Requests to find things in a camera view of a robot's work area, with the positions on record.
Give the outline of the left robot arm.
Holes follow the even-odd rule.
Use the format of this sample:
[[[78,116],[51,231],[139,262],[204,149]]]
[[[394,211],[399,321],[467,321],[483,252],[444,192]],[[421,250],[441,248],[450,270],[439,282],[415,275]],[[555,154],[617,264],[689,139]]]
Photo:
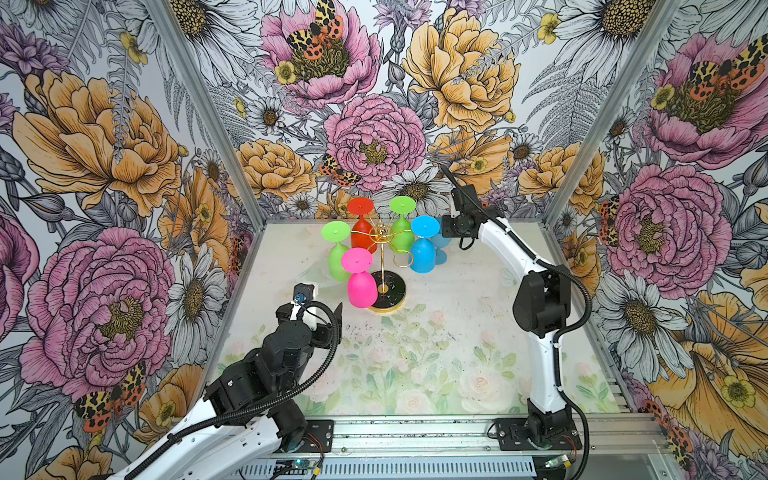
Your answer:
[[[328,370],[341,343],[343,308],[319,301],[278,308],[261,346],[229,365],[186,416],[116,479],[223,479],[253,460],[307,450],[298,467],[318,472],[334,424],[310,421],[295,397]]]

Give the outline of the blue wine glass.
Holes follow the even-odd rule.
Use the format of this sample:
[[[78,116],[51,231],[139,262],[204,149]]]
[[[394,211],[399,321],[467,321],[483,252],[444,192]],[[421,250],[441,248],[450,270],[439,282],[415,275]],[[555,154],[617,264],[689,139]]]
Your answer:
[[[436,247],[432,238],[439,233],[440,223],[431,216],[418,216],[411,222],[415,240],[411,246],[410,268],[419,274],[431,272],[436,266]]]

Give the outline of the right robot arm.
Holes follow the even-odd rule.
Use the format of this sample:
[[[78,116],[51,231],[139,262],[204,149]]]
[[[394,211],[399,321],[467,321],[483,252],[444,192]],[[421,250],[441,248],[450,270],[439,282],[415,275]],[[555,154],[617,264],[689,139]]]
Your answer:
[[[512,315],[528,338],[532,390],[526,437],[536,447],[552,446],[575,429],[572,407],[564,397],[559,343],[571,313],[570,280],[533,252],[506,220],[482,207],[474,187],[456,186],[452,198],[455,214],[442,217],[442,234],[480,241],[520,276]]]

